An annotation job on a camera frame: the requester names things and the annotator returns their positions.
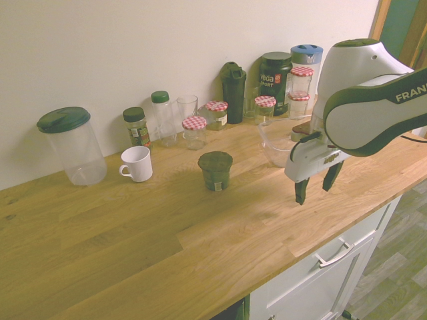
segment green cap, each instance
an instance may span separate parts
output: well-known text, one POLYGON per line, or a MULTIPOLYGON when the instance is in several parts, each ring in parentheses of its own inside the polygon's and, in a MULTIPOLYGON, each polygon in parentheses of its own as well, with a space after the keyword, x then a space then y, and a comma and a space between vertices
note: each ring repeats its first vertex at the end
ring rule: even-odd
POLYGON ((123 111, 123 118, 126 122, 137 122, 145 118, 144 110, 141 107, 132 107, 123 111))
POLYGON ((151 101, 154 103, 163 103, 169 100, 167 91, 156 91, 151 94, 151 101))
POLYGON ((233 157, 226 152, 212 151, 203 154, 197 164, 206 171, 229 171, 233 164, 233 157))
POLYGON ((290 63, 292 56, 290 53, 286 52, 269 52, 262 55, 262 62, 268 65, 286 65, 290 63))
POLYGON ((90 118, 90 113, 82 107, 65 107, 42 116, 37 127, 43 133, 66 132, 84 125, 90 118))

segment blue lid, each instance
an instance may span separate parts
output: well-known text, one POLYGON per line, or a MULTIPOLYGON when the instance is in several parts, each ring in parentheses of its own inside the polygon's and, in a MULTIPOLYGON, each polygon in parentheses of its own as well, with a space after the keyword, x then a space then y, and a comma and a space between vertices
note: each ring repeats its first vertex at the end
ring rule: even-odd
POLYGON ((292 62, 300 65, 314 65, 322 62, 323 48, 318 45, 297 45, 291 48, 292 62))

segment mug handle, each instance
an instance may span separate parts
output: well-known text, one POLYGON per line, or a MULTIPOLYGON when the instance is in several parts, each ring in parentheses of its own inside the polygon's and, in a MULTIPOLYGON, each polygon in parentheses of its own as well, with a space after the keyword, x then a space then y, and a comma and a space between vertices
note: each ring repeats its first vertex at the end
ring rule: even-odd
POLYGON ((127 165, 121 165, 119 168, 119 173, 121 175, 123 175, 124 177, 131 177, 132 178, 132 175, 130 175, 129 173, 123 173, 123 169, 125 169, 125 168, 127 168, 129 170, 129 167, 127 165))

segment white mug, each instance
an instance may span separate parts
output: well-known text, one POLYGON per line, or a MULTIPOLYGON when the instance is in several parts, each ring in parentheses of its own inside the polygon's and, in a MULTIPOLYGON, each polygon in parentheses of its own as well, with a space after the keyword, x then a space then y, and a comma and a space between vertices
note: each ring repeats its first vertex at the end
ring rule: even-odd
POLYGON ((126 149, 121 154, 124 165, 120 166, 119 172, 124 177, 131 177, 135 182, 147 181, 153 175, 150 152, 147 147, 137 145, 126 149))

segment green cup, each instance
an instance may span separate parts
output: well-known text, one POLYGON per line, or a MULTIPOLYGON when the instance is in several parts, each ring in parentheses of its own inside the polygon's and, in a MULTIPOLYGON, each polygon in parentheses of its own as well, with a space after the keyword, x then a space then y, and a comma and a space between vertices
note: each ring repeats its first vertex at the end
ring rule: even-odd
POLYGON ((205 186, 212 191, 221 191, 230 184, 230 168, 233 157, 226 152, 213 151, 203 154, 197 162, 202 170, 205 186))

